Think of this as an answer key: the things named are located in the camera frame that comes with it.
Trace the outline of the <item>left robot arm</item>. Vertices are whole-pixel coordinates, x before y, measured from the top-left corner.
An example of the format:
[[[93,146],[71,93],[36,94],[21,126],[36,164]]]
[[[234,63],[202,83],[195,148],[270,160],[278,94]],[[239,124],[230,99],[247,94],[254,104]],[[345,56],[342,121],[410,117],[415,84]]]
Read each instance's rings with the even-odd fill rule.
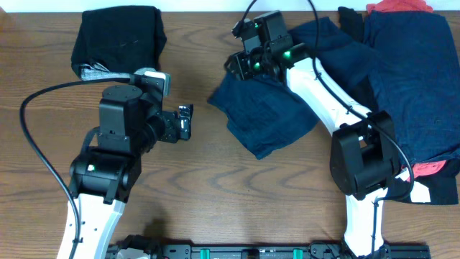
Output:
[[[162,110],[154,86],[106,88],[99,103],[99,126],[86,135],[70,165],[68,218],[59,258],[104,258],[142,171],[142,155],[158,141],[191,137],[193,105]]]

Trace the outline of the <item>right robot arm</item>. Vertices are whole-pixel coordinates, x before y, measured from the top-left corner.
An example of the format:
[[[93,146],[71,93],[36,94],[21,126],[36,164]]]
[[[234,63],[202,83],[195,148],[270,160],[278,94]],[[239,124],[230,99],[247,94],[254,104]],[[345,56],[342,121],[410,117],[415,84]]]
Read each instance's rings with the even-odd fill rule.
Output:
[[[263,73],[282,81],[331,135],[330,172],[346,196],[341,258],[388,258],[382,205],[399,166],[390,116],[351,98],[326,72],[316,47],[293,42],[281,12],[242,17],[231,32],[244,49],[228,58],[225,69],[242,81]]]

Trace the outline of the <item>navy blue shorts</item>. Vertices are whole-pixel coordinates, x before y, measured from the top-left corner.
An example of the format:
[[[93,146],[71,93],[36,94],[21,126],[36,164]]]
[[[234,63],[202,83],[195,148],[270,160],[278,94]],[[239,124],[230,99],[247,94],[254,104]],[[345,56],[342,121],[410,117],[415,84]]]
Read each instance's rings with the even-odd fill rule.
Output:
[[[377,52],[340,30],[328,17],[289,30],[295,44],[318,51],[317,60],[351,98],[378,111],[368,75]],[[227,73],[208,98],[228,118],[229,131],[258,159],[310,132],[318,117],[299,96],[269,75],[238,81]]]

